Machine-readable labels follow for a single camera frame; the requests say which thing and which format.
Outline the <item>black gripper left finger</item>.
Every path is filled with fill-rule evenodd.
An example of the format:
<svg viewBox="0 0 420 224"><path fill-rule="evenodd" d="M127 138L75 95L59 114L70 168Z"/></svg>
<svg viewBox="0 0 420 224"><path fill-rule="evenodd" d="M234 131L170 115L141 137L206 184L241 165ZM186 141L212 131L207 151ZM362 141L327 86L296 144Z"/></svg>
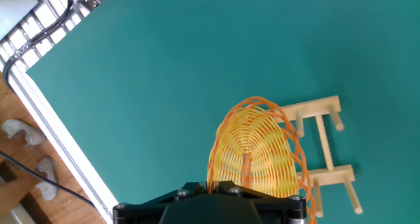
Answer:
<svg viewBox="0 0 420 224"><path fill-rule="evenodd" d="M143 204L119 203L112 209L113 224L140 223L146 217L163 215L166 207L176 201L207 192L207 182L189 182L183 187L168 192Z"/></svg>

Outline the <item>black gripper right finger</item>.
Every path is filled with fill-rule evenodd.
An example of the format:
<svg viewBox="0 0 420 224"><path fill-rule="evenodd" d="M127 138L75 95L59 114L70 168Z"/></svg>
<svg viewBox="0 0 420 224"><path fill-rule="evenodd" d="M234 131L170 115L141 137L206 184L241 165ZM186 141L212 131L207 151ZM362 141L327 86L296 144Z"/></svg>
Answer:
<svg viewBox="0 0 420 224"><path fill-rule="evenodd" d="M232 181L216 181L213 183L213 194L227 194L250 201L260 215L276 214L274 222L287 224L307 224L306 198L292 194L285 198L255 191L234 184Z"/></svg>

